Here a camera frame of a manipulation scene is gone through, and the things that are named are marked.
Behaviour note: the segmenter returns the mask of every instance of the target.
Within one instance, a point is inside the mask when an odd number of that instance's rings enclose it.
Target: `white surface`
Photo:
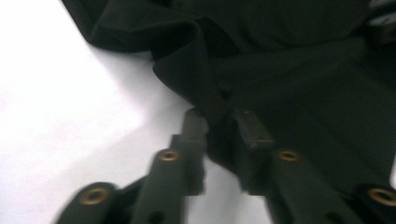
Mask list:
[[[144,175],[179,133],[191,106],[154,76],[148,53],[88,46],[59,1],[8,1],[0,27],[1,224],[54,223],[78,189]],[[261,198],[205,166],[188,223],[269,223]]]

